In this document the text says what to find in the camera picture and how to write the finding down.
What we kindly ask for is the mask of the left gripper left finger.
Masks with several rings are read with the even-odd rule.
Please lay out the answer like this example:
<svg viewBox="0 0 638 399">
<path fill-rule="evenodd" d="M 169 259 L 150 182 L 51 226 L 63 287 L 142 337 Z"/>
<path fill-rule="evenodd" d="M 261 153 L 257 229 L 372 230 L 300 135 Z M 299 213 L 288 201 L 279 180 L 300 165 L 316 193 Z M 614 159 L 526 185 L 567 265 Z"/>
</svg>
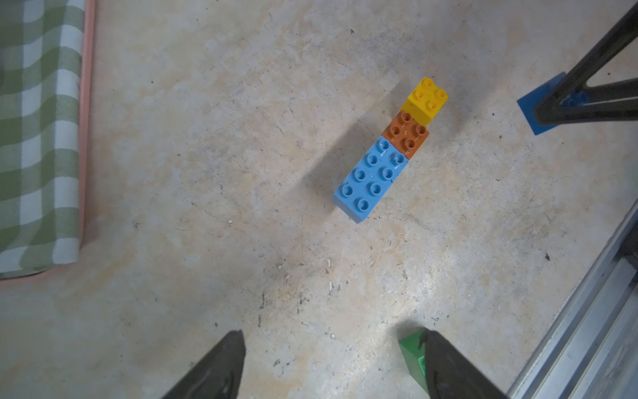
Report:
<svg viewBox="0 0 638 399">
<path fill-rule="evenodd" d="M 243 332 L 230 331 L 163 398 L 235 399 L 239 395 L 245 357 Z"/>
</svg>

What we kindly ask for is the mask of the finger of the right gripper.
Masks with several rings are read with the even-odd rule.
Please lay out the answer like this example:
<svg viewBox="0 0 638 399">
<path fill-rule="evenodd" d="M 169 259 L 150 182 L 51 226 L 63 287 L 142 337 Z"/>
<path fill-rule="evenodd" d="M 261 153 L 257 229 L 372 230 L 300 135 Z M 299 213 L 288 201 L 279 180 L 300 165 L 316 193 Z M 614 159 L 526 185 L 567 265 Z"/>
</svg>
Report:
<svg viewBox="0 0 638 399">
<path fill-rule="evenodd" d="M 637 80 L 629 79 L 601 86 L 589 87 L 585 84 L 575 86 L 571 91 L 565 83 L 566 78 L 548 95 L 545 102 L 538 107 L 546 107 L 558 119 L 563 116 L 566 120 L 576 123 L 603 121 L 635 121 L 637 119 Z M 591 96 L 591 102 L 579 108 L 564 109 L 559 114 L 558 100 L 563 99 L 572 91 L 584 90 Z"/>
<path fill-rule="evenodd" d="M 568 90 L 585 84 L 637 38 L 637 6 L 633 6 L 565 77 Z"/>
</svg>

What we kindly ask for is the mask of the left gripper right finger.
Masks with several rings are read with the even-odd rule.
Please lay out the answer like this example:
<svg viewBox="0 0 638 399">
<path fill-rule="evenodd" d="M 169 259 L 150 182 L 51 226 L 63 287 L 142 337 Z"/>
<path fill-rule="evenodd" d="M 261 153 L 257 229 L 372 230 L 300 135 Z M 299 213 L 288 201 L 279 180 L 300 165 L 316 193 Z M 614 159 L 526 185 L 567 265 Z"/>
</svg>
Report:
<svg viewBox="0 0 638 399">
<path fill-rule="evenodd" d="M 440 332 L 425 329 L 419 348 L 425 354 L 430 398 L 508 398 Z"/>
</svg>

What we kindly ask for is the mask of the dark blue lego brick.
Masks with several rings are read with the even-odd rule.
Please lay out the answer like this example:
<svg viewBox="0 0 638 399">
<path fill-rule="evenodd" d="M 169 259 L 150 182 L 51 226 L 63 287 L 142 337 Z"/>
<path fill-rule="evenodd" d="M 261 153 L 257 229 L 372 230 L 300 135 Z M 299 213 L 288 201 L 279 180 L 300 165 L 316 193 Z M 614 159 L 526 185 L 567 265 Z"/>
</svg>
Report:
<svg viewBox="0 0 638 399">
<path fill-rule="evenodd" d="M 571 121 L 566 120 L 563 116 L 557 119 L 552 112 L 548 111 L 548 108 L 543 106 L 540 108 L 540 113 L 538 114 L 538 107 L 545 102 L 548 95 L 566 76 L 567 74 L 564 71 L 560 72 L 541 86 L 518 99 L 518 106 L 535 136 L 539 136 L 561 125 L 572 124 Z M 590 102 L 591 96 L 584 90 L 572 91 L 563 99 L 558 100 L 558 113 L 562 114 L 564 109 L 579 108 Z"/>
</svg>

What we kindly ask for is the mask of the yellow lego brick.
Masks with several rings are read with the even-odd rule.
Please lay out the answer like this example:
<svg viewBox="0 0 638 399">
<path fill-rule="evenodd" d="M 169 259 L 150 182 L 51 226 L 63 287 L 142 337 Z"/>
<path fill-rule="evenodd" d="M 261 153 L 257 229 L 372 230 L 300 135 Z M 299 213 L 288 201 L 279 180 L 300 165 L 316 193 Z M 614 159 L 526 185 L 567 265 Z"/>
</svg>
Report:
<svg viewBox="0 0 638 399">
<path fill-rule="evenodd" d="M 402 111 L 406 111 L 420 125 L 428 126 L 448 100 L 445 90 L 435 85 L 434 81 L 424 77 L 407 97 Z"/>
</svg>

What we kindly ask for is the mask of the light blue long lego brick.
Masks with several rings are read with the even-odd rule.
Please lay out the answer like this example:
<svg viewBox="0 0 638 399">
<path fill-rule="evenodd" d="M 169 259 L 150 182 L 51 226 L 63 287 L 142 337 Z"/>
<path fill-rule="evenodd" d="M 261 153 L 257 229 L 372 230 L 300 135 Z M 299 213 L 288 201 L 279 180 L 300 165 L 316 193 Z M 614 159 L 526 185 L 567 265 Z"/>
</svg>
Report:
<svg viewBox="0 0 638 399">
<path fill-rule="evenodd" d="M 358 161 L 332 195 L 357 224 L 364 221 L 408 165 L 408 158 L 383 136 Z"/>
</svg>

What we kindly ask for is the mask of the orange lego brick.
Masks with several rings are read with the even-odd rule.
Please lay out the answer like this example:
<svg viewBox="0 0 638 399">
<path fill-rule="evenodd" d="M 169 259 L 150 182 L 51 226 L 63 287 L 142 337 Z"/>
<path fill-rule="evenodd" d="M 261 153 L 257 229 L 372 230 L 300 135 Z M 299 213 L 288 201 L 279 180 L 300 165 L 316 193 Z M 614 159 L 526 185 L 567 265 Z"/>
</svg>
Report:
<svg viewBox="0 0 638 399">
<path fill-rule="evenodd" d="M 417 153 L 429 135 L 427 128 L 404 110 L 400 110 L 382 132 L 382 136 L 409 160 Z"/>
</svg>

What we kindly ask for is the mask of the green lego brick near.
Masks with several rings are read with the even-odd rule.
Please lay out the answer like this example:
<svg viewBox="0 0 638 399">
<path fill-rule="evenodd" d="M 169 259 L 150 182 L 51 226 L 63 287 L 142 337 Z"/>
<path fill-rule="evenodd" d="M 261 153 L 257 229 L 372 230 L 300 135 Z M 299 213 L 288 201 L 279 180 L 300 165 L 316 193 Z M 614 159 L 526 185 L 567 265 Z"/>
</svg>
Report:
<svg viewBox="0 0 638 399">
<path fill-rule="evenodd" d="M 425 346 L 420 339 L 425 329 L 417 330 L 399 340 L 399 346 L 409 374 L 425 393 L 429 393 L 426 381 Z"/>
</svg>

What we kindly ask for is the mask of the green checkered cloth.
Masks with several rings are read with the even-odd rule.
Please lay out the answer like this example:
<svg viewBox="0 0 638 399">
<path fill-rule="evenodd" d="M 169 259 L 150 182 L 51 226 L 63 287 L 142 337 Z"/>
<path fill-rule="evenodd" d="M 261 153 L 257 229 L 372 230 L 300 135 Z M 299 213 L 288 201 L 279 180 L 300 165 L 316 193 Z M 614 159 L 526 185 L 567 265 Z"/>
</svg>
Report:
<svg viewBox="0 0 638 399">
<path fill-rule="evenodd" d="M 78 261 L 84 235 L 93 1 L 1 4 L 1 276 Z"/>
</svg>

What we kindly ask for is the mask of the aluminium front rail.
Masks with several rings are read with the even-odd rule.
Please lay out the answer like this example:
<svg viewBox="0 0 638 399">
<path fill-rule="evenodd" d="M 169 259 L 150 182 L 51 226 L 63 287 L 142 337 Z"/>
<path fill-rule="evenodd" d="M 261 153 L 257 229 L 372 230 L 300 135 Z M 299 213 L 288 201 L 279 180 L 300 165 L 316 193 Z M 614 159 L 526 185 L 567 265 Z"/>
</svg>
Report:
<svg viewBox="0 0 638 399">
<path fill-rule="evenodd" d="M 508 396 L 637 396 L 636 206 L 555 318 Z"/>
</svg>

